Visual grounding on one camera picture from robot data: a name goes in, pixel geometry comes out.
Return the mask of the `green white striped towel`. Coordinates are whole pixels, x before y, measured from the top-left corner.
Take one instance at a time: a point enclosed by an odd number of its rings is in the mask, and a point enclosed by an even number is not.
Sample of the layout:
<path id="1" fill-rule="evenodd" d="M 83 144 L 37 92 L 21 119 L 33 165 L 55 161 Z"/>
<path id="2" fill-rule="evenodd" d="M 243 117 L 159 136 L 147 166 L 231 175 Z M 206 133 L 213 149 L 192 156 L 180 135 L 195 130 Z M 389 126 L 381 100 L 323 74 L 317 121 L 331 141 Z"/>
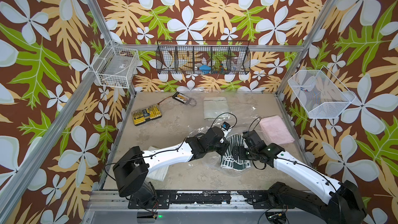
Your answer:
<path id="1" fill-rule="evenodd" d="M 247 145 L 242 135 L 232 135 L 227 138 L 229 147 L 224 155 L 221 156 L 220 165 L 223 169 L 243 172 L 251 168 L 249 160 L 242 160 L 236 154 L 239 147 L 246 148 Z"/>

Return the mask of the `clear plastic vacuum bag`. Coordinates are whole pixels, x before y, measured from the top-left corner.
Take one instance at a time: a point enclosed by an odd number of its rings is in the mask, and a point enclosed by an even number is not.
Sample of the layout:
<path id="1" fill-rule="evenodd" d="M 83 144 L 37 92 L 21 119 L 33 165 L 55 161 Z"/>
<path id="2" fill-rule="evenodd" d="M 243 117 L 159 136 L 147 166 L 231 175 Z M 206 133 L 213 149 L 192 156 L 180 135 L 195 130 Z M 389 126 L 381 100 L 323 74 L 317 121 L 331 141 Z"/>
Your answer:
<path id="1" fill-rule="evenodd" d="M 262 94 L 234 94 L 203 99 L 204 119 L 212 121 L 211 127 L 193 131 L 184 140 L 192 149 L 191 160 L 204 158 L 208 153 L 216 155 L 205 159 L 208 167 L 230 176 L 241 175 L 253 168 L 253 156 L 247 153 L 255 151 L 254 144 L 248 145 L 244 135 L 254 132 L 263 117 L 258 114 Z"/>

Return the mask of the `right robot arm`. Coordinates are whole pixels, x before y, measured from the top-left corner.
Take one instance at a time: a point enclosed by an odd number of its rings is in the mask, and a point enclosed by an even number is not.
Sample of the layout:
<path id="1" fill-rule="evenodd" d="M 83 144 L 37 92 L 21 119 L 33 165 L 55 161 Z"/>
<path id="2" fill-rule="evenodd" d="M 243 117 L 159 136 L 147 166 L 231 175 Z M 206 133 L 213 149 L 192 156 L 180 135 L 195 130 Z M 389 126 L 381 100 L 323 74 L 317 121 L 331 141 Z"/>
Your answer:
<path id="1" fill-rule="evenodd" d="M 284 172 L 309 190 L 304 192 L 276 182 L 262 199 L 269 207 L 298 208 L 327 224 L 360 224 L 366 218 L 366 207 L 354 183 L 330 178 L 300 162 L 283 147 L 275 143 L 265 144 L 254 130 L 244 132 L 243 140 L 243 146 L 232 147 L 233 158 L 259 161 Z"/>

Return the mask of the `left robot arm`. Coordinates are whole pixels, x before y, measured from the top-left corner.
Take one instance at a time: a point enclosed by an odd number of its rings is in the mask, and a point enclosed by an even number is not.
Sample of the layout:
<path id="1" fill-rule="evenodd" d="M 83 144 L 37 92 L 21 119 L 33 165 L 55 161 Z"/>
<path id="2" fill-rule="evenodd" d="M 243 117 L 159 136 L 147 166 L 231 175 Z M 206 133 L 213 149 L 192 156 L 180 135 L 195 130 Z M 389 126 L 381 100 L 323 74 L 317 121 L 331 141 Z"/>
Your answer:
<path id="1" fill-rule="evenodd" d="M 113 163 L 114 179 L 119 196 L 131 197 L 142 206 L 154 204 L 157 200 L 152 183 L 147 183 L 147 175 L 159 169 L 178 163 L 199 160 L 208 153 L 226 153 L 229 143 L 226 136 L 230 127 L 211 127 L 206 133 L 185 138 L 175 146 L 159 150 L 141 150 L 134 146 L 119 161 Z"/>

